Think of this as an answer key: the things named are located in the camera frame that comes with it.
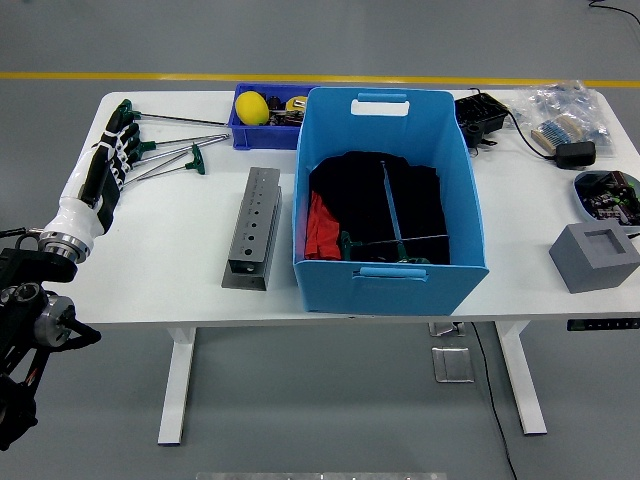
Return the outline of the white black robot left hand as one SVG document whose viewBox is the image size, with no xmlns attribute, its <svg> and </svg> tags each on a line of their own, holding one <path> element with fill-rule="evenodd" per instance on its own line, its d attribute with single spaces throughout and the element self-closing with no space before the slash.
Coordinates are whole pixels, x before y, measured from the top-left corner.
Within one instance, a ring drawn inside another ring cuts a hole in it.
<svg viewBox="0 0 640 480">
<path fill-rule="evenodd" d="M 124 100 L 97 143 L 78 159 L 41 240 L 68 239 L 88 255 L 94 240 L 111 227 L 126 175 L 139 159 L 140 127 L 131 102 Z"/>
</svg>

